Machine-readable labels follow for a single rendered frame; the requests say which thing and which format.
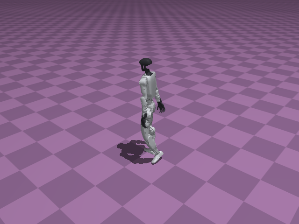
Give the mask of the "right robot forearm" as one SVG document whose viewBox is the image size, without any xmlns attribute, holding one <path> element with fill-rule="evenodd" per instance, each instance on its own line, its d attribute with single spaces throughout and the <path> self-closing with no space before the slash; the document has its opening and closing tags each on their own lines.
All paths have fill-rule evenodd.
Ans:
<svg viewBox="0 0 299 224">
<path fill-rule="evenodd" d="M 155 95 L 155 99 L 157 100 L 157 102 L 160 102 L 160 95 L 158 93 L 158 88 L 156 89 L 156 95 Z"/>
</svg>

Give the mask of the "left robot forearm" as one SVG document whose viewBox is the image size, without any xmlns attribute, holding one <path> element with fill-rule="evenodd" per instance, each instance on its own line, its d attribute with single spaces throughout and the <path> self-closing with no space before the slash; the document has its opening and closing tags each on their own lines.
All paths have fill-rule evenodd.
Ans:
<svg viewBox="0 0 299 224">
<path fill-rule="evenodd" d="M 145 113 L 147 113 L 147 102 L 145 100 L 145 97 L 140 98 L 141 103 L 142 103 L 142 116 L 144 116 Z"/>
</svg>

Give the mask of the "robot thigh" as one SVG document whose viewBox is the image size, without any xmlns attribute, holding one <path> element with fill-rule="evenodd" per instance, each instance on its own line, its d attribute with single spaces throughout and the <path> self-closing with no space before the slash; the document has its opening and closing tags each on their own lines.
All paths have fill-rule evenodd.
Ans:
<svg viewBox="0 0 299 224">
<path fill-rule="evenodd" d="M 146 125 L 146 127 L 147 128 L 144 128 L 143 126 L 142 126 L 142 123 L 141 123 L 141 132 L 142 132 L 142 136 L 143 136 L 143 138 L 144 138 L 144 140 L 147 142 L 147 140 L 148 140 L 148 137 L 149 136 L 151 136 L 150 134 L 149 134 L 149 129 L 150 129 L 150 123 L 149 123 L 149 120 L 148 119 L 151 119 L 151 117 L 152 117 L 152 111 L 151 111 L 151 109 L 150 108 L 147 108 L 147 117 L 145 118 L 145 120 L 146 120 L 146 123 L 145 123 L 145 125 Z M 141 117 L 142 118 L 142 117 Z"/>
<path fill-rule="evenodd" d="M 154 134 L 155 133 L 155 129 L 154 127 L 152 127 L 152 121 L 153 121 L 153 114 L 152 114 L 152 117 L 151 119 L 148 119 L 149 120 L 149 134 Z"/>
</svg>

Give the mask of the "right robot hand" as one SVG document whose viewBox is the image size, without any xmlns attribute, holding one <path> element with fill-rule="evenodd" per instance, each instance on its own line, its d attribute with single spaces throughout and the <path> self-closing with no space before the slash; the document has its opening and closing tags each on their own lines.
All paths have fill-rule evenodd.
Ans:
<svg viewBox="0 0 299 224">
<path fill-rule="evenodd" d="M 161 111 L 164 112 L 164 111 L 165 111 L 165 107 L 164 107 L 164 105 L 163 105 L 161 99 L 160 99 L 160 102 L 157 102 L 157 103 L 158 103 L 158 107 L 159 107 L 159 109 L 160 109 L 160 112 L 161 112 Z M 157 110 L 158 110 L 158 107 L 157 107 Z M 159 112 L 159 113 L 160 113 L 160 112 Z M 161 112 L 161 113 L 162 113 L 162 112 Z"/>
</svg>

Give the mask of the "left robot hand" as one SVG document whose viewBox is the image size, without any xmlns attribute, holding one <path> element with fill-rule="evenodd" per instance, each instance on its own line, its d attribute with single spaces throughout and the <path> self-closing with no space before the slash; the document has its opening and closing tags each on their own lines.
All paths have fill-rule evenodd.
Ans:
<svg viewBox="0 0 299 224">
<path fill-rule="evenodd" d="M 144 114 L 144 117 L 142 116 L 142 119 L 141 119 L 141 123 L 142 123 L 142 126 L 143 126 L 144 128 L 147 128 L 146 125 L 145 125 L 145 123 L 146 123 L 145 118 L 146 118 L 146 117 L 147 117 L 147 113 L 145 113 L 145 114 Z"/>
</svg>

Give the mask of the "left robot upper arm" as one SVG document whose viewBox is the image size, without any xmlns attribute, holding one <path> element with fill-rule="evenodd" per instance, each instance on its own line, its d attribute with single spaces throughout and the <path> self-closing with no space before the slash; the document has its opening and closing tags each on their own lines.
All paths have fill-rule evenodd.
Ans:
<svg viewBox="0 0 299 224">
<path fill-rule="evenodd" d="M 147 96 L 147 78 L 142 78 L 140 81 L 139 81 L 139 85 L 141 87 L 141 93 L 142 93 L 142 97 L 145 97 L 145 100 L 147 101 L 148 99 L 148 96 Z"/>
</svg>

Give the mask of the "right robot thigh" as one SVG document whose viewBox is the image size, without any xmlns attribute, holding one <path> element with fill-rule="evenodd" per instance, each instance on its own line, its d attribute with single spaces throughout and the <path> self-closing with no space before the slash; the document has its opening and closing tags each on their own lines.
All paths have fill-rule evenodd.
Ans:
<svg viewBox="0 0 299 224">
<path fill-rule="evenodd" d="M 152 127 L 152 121 L 153 121 L 153 114 L 152 114 L 152 117 L 151 119 L 148 119 L 149 120 L 149 134 L 154 134 L 155 133 L 155 129 L 154 127 Z"/>
</svg>

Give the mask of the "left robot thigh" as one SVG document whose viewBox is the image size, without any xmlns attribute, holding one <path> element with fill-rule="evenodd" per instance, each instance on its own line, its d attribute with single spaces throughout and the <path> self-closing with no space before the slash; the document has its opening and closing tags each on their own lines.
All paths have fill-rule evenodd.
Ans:
<svg viewBox="0 0 299 224">
<path fill-rule="evenodd" d="M 145 120 L 146 120 L 146 123 L 145 123 L 145 125 L 146 125 L 146 127 L 147 128 L 144 128 L 143 126 L 142 126 L 142 123 L 141 123 L 141 132 L 142 132 L 142 136 L 143 136 L 143 138 L 144 138 L 144 140 L 147 142 L 147 140 L 148 140 L 148 137 L 149 136 L 151 136 L 150 134 L 149 134 L 149 129 L 150 129 L 150 123 L 149 123 L 149 120 L 148 119 L 151 119 L 151 117 L 152 117 L 152 111 L 151 111 L 151 109 L 150 108 L 147 108 L 147 117 L 145 118 Z M 141 117 L 142 118 L 142 117 Z"/>
</svg>

